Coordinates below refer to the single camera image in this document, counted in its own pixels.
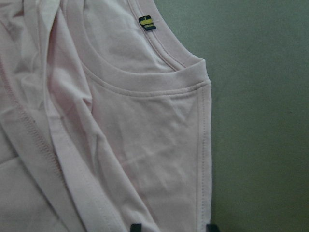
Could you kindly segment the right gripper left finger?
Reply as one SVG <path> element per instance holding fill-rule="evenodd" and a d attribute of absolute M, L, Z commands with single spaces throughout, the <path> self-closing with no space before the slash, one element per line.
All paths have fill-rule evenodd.
<path fill-rule="evenodd" d="M 142 224 L 141 223 L 131 224 L 130 232 L 142 232 Z"/>

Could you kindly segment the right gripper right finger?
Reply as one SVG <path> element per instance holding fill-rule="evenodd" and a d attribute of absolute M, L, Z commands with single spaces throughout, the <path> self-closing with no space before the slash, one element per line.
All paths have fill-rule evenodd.
<path fill-rule="evenodd" d="M 221 232 L 216 224 L 207 224 L 206 232 Z"/>

